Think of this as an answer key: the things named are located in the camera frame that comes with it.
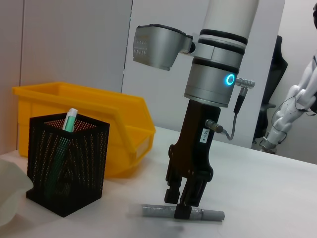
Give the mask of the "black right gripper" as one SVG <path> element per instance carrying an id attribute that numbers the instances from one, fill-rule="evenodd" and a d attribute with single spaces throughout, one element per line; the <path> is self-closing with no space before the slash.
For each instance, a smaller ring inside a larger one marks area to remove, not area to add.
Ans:
<path id="1" fill-rule="evenodd" d="M 221 109 L 194 100 L 188 103 L 180 136 L 169 148 L 169 166 L 164 201 L 176 204 L 174 218 L 188 220 L 192 207 L 198 207 L 213 169 L 209 151 L 214 131 L 206 127 L 206 121 L 218 122 Z M 180 197 L 182 178 L 187 178 Z"/>

